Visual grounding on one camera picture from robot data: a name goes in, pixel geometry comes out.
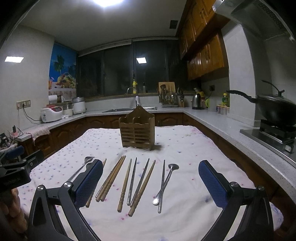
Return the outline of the person left hand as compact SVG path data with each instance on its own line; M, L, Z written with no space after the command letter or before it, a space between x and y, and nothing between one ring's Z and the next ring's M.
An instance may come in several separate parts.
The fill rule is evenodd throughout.
M25 214L21 209L19 191L17 188L1 193L1 211L6 216L11 228L17 233L27 230Z

